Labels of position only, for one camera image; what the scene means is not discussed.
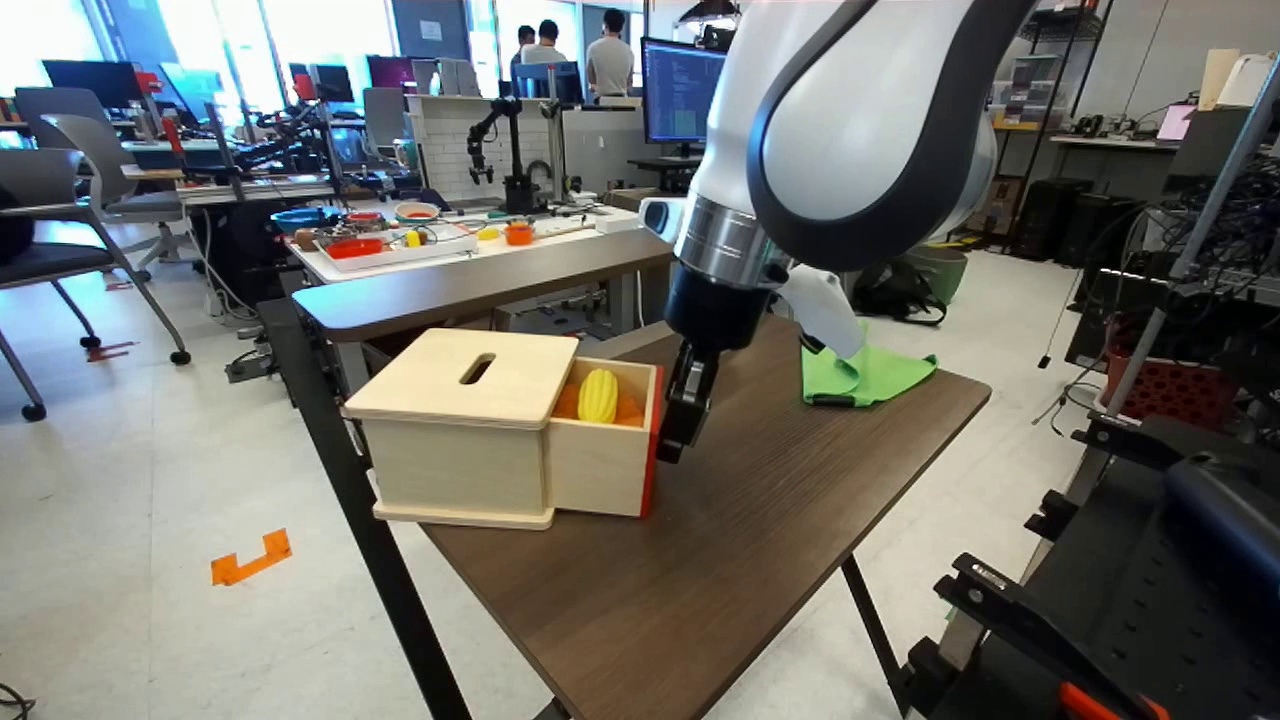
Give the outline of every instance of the computer monitor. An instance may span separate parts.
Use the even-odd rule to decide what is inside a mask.
[[[125,59],[45,59],[50,89],[88,89],[105,107],[128,107],[140,89]]]
[[[585,105],[585,71],[576,64],[516,64],[516,97],[557,97],[559,107]]]
[[[224,79],[208,68],[165,64],[160,68],[173,97],[195,116],[199,128],[212,128],[208,105],[224,93]]]
[[[638,68],[643,144],[703,147],[725,50],[643,37]]]
[[[432,75],[427,54],[365,54],[370,89],[422,93],[419,85]]]
[[[354,105],[345,64],[289,64],[296,99]]]

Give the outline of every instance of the wooden tabletop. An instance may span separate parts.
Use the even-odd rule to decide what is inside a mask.
[[[590,244],[548,244],[465,263],[410,267],[346,282],[293,290],[293,300],[337,343],[365,343],[388,330],[419,328],[460,311],[486,311],[548,288],[586,282],[634,267],[658,267],[673,247],[638,227],[607,230]]]
[[[631,357],[666,362],[676,341]],[[938,372],[874,410],[802,406],[796,330],[766,320],[646,524],[559,511],[548,531],[427,537],[571,717],[701,717],[983,399]]]

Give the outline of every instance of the wooden box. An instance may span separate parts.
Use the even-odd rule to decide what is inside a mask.
[[[548,526],[544,429],[571,335],[432,328],[370,375],[365,424],[382,521]]]
[[[557,508],[646,516],[655,503],[655,439],[663,414],[658,369],[576,357],[565,378],[571,396],[590,369],[615,372],[629,399],[620,406],[620,424],[585,424],[559,410],[552,414],[548,481]]]
[[[624,383],[620,424],[576,421],[569,399],[590,369]],[[652,511],[658,406],[652,362],[576,357],[571,335],[432,328],[345,414],[366,437],[377,516],[548,526],[557,508]]]

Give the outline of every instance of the floor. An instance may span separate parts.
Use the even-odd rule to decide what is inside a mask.
[[[23,424],[0,369],[0,678],[35,695],[45,720],[427,717],[280,383],[224,378],[243,341],[199,274],[155,274],[191,369],[169,362],[169,335],[134,290],[107,290],[105,274],[68,288],[100,335],[128,347],[88,362],[49,288],[0,296],[0,328],[49,393],[49,421]],[[955,551],[1021,572],[1022,516],[1081,465],[1071,439],[1030,424],[1075,375],[1036,369],[1071,288],[1068,267],[972,250],[938,330],[868,322],[874,343],[993,383],[993,403],[856,551],[898,653],[943,627],[933,581]],[[214,589],[208,562],[255,554],[273,526],[289,526],[293,554]],[[503,630],[415,526],[397,537],[470,710],[538,710],[548,689]],[[890,717],[839,581],[710,708],[725,720],[783,710]]]

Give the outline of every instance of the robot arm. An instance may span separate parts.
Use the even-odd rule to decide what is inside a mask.
[[[752,0],[689,198],[643,208],[676,244],[663,458],[690,444],[721,353],[781,300],[811,343],[856,353],[833,272],[965,219],[993,179],[997,64],[1036,0]]]

